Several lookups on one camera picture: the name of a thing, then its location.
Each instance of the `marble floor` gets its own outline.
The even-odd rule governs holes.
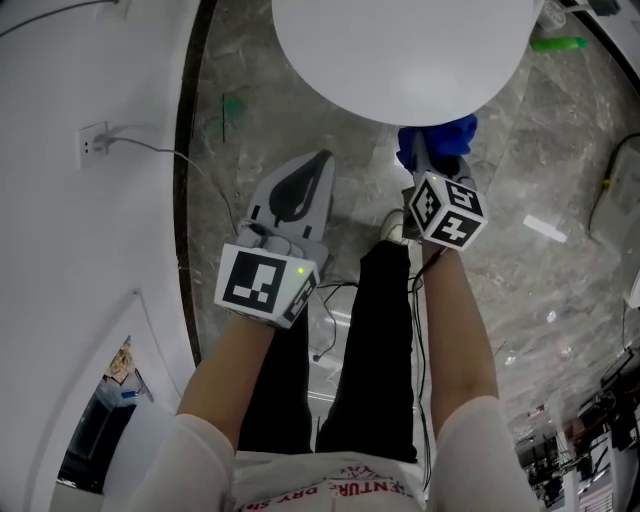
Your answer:
[[[548,412],[531,414],[542,404],[570,418],[623,347],[616,264],[586,227],[615,143],[640,129],[640,99],[576,19],[559,35],[582,36],[589,46],[545,55],[528,50],[510,82],[477,113],[468,158],[491,222],[464,261],[515,438],[551,421]],[[278,45],[268,0],[218,2],[191,145],[206,175],[191,174],[188,195],[191,276],[205,357],[227,317],[213,297],[222,245],[233,240],[217,189],[230,198],[237,222],[261,177],[295,156],[331,150],[338,172],[326,233],[335,262],[327,280],[357,279],[359,258],[411,183],[395,158],[396,133],[397,127],[332,105],[298,77]],[[527,215],[551,224],[566,242],[526,227]],[[353,293],[341,289],[330,303],[338,342],[311,365],[314,416],[326,415],[335,395]],[[311,301],[312,353],[333,338],[323,297],[321,291]],[[638,334],[640,313],[627,310],[624,342],[634,343]],[[428,411],[428,396],[424,405]],[[419,428],[415,437],[421,446]]]

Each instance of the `white shoe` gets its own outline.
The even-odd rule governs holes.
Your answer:
[[[387,240],[398,245],[409,245],[410,240],[402,237],[404,212],[401,209],[391,210],[380,228],[380,240]]]

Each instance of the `forearm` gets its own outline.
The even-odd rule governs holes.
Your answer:
[[[178,414],[198,416],[238,447],[240,428],[275,329],[234,315],[213,354],[198,366]]]
[[[431,415],[436,436],[446,419],[479,396],[498,397],[493,354],[482,317],[456,251],[424,276],[429,326]]]

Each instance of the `white shirt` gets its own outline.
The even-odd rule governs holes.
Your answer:
[[[422,470],[359,453],[240,452],[195,416],[174,420],[168,439],[130,504],[136,512],[420,511]],[[445,422],[427,510],[538,512],[492,397],[472,400]]]

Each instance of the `black floor trim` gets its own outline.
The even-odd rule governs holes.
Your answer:
[[[176,118],[175,143],[176,151],[186,156],[189,156],[189,144],[193,135],[193,119],[198,100],[198,79],[200,77],[202,57],[217,3],[217,0],[202,0],[200,2],[187,48],[184,72],[182,74],[182,91]],[[187,322],[193,360],[198,366],[202,362],[202,353],[196,328],[196,314],[191,289],[189,234],[187,230],[189,166],[179,157],[174,158],[173,165],[173,224],[176,237],[180,293],[182,295],[182,306]]]

